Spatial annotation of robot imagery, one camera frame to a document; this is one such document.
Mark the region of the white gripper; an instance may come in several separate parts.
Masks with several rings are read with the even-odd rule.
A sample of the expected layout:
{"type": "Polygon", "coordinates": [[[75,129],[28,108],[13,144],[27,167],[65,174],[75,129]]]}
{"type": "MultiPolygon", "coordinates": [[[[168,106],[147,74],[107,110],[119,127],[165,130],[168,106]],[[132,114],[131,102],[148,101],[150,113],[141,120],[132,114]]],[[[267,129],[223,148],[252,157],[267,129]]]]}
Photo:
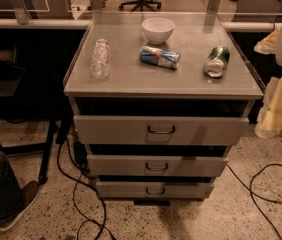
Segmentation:
{"type": "Polygon", "coordinates": [[[282,130],[282,77],[272,77],[263,98],[255,134],[264,139],[277,136],[282,130]]]}

